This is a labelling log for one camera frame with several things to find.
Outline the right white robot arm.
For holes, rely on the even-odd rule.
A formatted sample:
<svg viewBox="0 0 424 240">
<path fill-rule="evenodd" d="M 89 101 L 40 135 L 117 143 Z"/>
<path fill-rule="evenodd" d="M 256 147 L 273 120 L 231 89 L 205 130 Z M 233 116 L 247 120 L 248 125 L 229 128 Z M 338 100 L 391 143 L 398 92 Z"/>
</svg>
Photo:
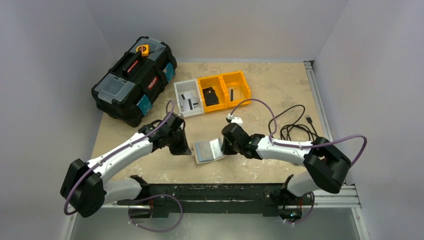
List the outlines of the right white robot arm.
<svg viewBox="0 0 424 240">
<path fill-rule="evenodd" d="M 314 141 L 278 140 L 263 134 L 249 135 L 240 117 L 228 114 L 222 129 L 225 155 L 242 155 L 247 159 L 280 160 L 305 167 L 305 171 L 288 177 L 282 186 L 284 194 L 301 197 L 315 190 L 338 194 L 352 162 L 324 137 Z"/>
</svg>

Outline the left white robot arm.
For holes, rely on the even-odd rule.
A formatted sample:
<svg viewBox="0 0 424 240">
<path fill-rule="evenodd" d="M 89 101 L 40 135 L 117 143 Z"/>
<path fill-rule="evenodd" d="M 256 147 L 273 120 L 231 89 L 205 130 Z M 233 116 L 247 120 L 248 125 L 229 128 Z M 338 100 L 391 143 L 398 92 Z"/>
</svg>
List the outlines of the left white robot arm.
<svg viewBox="0 0 424 240">
<path fill-rule="evenodd" d="M 136 201 L 148 195 L 148 183 L 139 176 L 113 181 L 113 177 L 134 161 L 168 148 L 171 155 L 191 155 L 185 120 L 169 113 L 163 120 L 142 126 L 134 135 L 109 152 L 86 162 L 74 160 L 60 189 L 64 213 L 87 218 L 103 205 L 123 200 Z"/>
</svg>

